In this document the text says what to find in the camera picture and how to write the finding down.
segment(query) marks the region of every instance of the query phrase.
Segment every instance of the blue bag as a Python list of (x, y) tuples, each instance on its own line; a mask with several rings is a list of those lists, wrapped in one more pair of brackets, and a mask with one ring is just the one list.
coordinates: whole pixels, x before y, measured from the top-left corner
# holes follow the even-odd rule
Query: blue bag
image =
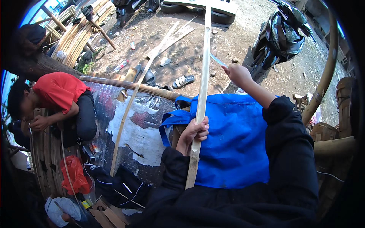
[[(180, 96), (175, 104), (179, 100), (191, 102), (190, 113), (176, 110), (164, 114), (160, 134), (165, 146), (170, 146), (165, 127), (188, 124), (196, 116), (198, 96), (193, 100)], [(267, 124), (262, 118), (261, 105), (249, 95), (210, 95), (205, 115), (209, 118), (209, 135), (201, 143), (195, 184), (239, 189), (256, 182), (268, 182)]]

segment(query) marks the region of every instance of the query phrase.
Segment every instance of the motorcycle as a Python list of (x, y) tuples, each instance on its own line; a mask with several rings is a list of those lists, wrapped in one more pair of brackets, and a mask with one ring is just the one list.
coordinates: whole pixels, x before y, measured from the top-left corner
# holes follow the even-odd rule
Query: motorcycle
[(251, 64), (251, 76), (254, 81), (267, 77), (275, 65), (290, 61), (303, 48), (305, 37), (300, 29), (313, 41), (313, 31), (304, 15), (292, 5), (281, 0), (268, 0), (277, 5), (269, 20), (262, 23), (260, 32), (252, 46), (254, 61)]
[[(116, 21), (119, 27), (126, 24), (128, 13), (133, 13), (137, 6), (142, 5), (147, 0), (112, 0), (116, 7)], [(150, 9), (155, 12), (160, 6), (160, 0), (149, 0)]]

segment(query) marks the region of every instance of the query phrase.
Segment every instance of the hand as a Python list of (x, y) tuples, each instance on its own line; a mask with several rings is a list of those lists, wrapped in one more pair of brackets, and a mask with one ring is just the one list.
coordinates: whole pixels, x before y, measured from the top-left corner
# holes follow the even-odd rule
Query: hand
[(252, 82), (254, 82), (252, 80), (249, 70), (244, 66), (230, 64), (229, 67), (226, 66), (221, 66), (221, 67), (228, 75), (229, 79), (244, 91), (246, 91), (246, 87), (248, 87)]
[(195, 118), (192, 119), (181, 134), (179, 141), (177, 142), (176, 150), (181, 152), (184, 156), (187, 156), (189, 146), (194, 139), (197, 139), (198, 141), (206, 140), (207, 135), (209, 134), (208, 122), (209, 119), (207, 116), (204, 117), (200, 124), (196, 124)]
[(29, 127), (35, 131), (44, 131), (50, 125), (48, 118), (41, 115), (37, 115), (33, 120), (34, 122)]

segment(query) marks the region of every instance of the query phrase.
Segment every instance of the water bottle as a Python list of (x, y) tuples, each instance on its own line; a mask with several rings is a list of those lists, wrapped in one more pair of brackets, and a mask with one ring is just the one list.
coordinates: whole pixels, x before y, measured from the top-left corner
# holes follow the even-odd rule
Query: water bottle
[(127, 65), (128, 62), (129, 62), (128, 60), (123, 60), (123, 62), (120, 65), (118, 65), (118, 66), (116, 66), (116, 68), (114, 68), (115, 72), (120, 71), (123, 67), (125, 67), (125, 65)]

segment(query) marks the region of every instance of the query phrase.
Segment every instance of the man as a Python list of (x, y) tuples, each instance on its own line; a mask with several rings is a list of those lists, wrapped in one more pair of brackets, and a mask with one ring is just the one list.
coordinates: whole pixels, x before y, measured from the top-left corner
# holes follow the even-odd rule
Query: man
[[(47, 108), (53, 115), (34, 117), (35, 108)], [(8, 112), (13, 121), (34, 120), (29, 127), (35, 131), (57, 124), (64, 130), (65, 147), (90, 141), (97, 134), (90, 87), (63, 72), (43, 75), (31, 89), (18, 79), (8, 95)]]
[(313, 227), (318, 182), (313, 140), (300, 113), (293, 111), (294, 104), (286, 96), (276, 97), (256, 84), (243, 66), (222, 68), (263, 107), (268, 124), (269, 182), (243, 189), (194, 186), (185, 190), (190, 144), (194, 138), (207, 139), (209, 133), (207, 117), (200, 124), (193, 119), (176, 150), (165, 149), (161, 158), (166, 167), (163, 181), (152, 192), (141, 221), (127, 227)]
[(17, 120), (14, 124), (9, 123), (8, 130), (14, 134), (14, 140), (17, 144), (30, 150), (30, 138), (24, 135), (22, 129), (20, 128), (21, 124), (22, 122), (20, 120)]

